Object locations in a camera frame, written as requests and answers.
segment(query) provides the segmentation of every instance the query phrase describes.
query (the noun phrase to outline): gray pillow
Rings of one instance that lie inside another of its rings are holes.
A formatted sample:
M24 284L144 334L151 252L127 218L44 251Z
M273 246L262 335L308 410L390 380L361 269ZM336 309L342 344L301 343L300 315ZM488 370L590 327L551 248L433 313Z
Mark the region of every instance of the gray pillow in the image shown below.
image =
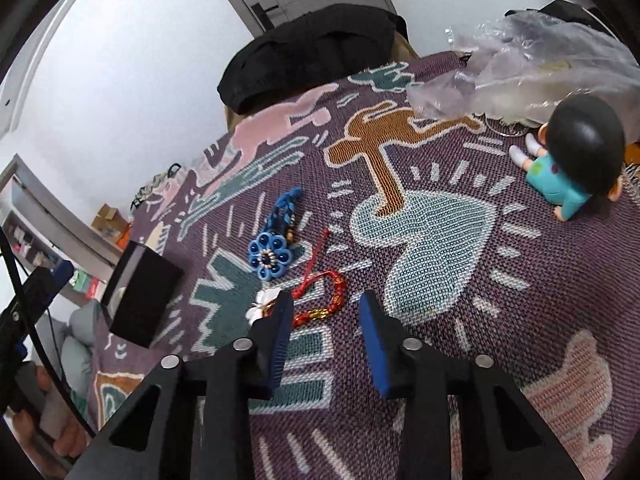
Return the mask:
M66 335L68 334L68 327L65 323L62 323L57 319L51 318L51 322L53 324L53 334L51 333L48 314L44 314L38 320L36 323L36 332L38 333L38 337L40 338L40 342L42 343L42 347L44 348L49 361L51 361L53 369L60 376L60 361L56 355L56 347L54 346L53 341L55 337L56 344L58 345L58 351L62 352L62 343L65 341ZM37 365L42 364L42 360L35 349L33 349L33 362Z
M91 352L75 337L69 336L62 345L62 367L71 389L86 398L91 381Z
M95 344L94 321L99 309L98 301L91 300L84 307L75 310L69 319L71 335L85 346L93 347Z

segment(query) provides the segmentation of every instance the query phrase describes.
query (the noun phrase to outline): bed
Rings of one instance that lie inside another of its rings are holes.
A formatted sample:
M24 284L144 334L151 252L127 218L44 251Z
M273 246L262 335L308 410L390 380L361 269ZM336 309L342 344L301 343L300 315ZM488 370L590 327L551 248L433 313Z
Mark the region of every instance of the bed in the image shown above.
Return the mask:
M265 286L297 285L322 229L317 270L346 278L345 307L292 333L282 386L251 405L259 479L393 479L404 420L371 383L357 302L386 310L448 355L490 355L510 373L587 480L600 480L640 428L637 189L571 221L507 155L523 137L466 116L414 117L406 88L452 70L441 53L395 62L242 121L136 212L132 239L185 270L150 349L96 326L92 424L100 428L166 354L213 354L249 329ZM296 260L275 282L247 261L274 200L303 188ZM327 304L316 283L296 303ZM458 420L452 469L462 477Z

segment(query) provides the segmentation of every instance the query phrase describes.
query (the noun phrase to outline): orange object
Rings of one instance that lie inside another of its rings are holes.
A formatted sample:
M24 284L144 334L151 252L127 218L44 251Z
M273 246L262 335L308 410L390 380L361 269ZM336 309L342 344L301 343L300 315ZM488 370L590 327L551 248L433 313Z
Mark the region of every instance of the orange object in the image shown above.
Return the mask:
M640 164L640 144L629 144L625 148L625 164Z
M129 228L124 231L124 234L120 237L120 239L116 242L116 245L124 249L129 243L129 238L131 238L131 231L133 229L133 223L129 224Z

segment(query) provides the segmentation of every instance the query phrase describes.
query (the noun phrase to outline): metal screw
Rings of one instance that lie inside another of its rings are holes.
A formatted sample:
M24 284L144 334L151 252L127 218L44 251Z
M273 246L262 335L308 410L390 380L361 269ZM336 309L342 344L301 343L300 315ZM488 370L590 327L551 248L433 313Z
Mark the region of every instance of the metal screw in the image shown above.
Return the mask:
M406 350L419 350L422 348L422 341L416 339L415 337L408 337L404 341L402 341L402 347Z
M234 341L234 349L238 351L248 350L254 345L254 342L247 337L241 337Z
M476 356L476 364L481 368L491 368L494 360L489 355L480 354Z
M162 358L162 361L160 361L160 365L162 366L162 368L166 368L167 370L177 367L178 364L180 364L180 358L177 355L173 354L165 355Z

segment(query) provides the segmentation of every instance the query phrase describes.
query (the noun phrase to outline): blue hair clip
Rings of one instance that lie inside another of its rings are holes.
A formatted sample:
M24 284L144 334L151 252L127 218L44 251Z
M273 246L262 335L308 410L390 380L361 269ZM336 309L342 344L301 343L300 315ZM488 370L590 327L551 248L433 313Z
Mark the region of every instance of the blue hair clip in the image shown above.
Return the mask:
M293 261L289 243L292 243L295 222L295 201L301 196L301 187L281 195L267 217L262 232L249 243L249 265L265 282L282 276Z

